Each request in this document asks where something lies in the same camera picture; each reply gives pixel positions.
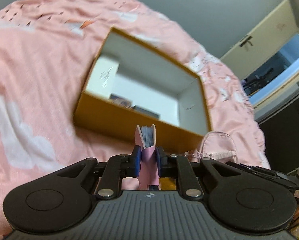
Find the open box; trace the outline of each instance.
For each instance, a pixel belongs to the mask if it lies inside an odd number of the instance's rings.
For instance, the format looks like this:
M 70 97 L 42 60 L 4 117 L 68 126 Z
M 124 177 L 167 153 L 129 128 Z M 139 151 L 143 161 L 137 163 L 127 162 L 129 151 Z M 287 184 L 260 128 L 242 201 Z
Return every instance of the open box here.
M 114 104 L 109 99 L 111 93 L 158 113 L 159 120 Z M 173 153 L 195 149 L 211 130 L 199 76 L 158 49 L 115 28 L 92 63 L 74 124 L 130 142 L 135 141 L 137 124 L 154 124 L 156 145 Z

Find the bed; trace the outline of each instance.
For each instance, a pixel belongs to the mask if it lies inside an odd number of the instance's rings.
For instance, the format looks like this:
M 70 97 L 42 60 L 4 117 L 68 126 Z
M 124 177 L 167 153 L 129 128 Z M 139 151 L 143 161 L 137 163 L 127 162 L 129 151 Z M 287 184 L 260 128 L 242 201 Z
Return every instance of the bed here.
M 73 125 L 89 66 L 110 28 L 148 42 L 199 74 L 215 131 L 241 163 L 269 167 L 264 136 L 238 78 L 176 22 L 138 0 L 20 0 L 0 11 L 0 235 L 2 202 L 20 184 L 87 157 L 130 154 L 132 144 Z M 124 179 L 137 188 L 137 179 Z

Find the white cloud pattern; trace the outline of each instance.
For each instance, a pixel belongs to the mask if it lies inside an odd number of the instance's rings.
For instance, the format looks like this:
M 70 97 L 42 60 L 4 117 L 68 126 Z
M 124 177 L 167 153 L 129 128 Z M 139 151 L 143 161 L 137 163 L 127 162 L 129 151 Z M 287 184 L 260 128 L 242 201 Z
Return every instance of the white cloud pattern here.
M 9 164 L 20 169 L 35 165 L 43 171 L 53 172 L 64 166 L 56 161 L 51 143 L 42 136 L 34 136 L 23 122 L 15 102 L 6 102 L 0 95 L 0 134 Z

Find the ribbed surface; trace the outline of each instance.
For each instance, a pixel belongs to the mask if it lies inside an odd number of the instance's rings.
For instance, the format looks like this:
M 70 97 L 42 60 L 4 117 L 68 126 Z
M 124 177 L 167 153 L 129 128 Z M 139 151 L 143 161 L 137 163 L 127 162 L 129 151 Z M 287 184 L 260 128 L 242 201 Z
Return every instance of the ribbed surface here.
M 117 200 L 101 201 L 75 228 L 48 236 L 15 231 L 8 240 L 292 240 L 287 232 L 246 236 L 214 221 L 202 203 L 182 199 L 175 191 L 124 191 Z

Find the cream door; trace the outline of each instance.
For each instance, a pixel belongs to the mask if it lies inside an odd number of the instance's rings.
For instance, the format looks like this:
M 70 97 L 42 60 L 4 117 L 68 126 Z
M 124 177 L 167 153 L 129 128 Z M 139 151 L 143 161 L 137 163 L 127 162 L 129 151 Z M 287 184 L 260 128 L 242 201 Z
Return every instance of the cream door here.
M 240 80 L 244 79 L 272 57 L 297 30 L 290 2 L 284 0 L 221 60 Z

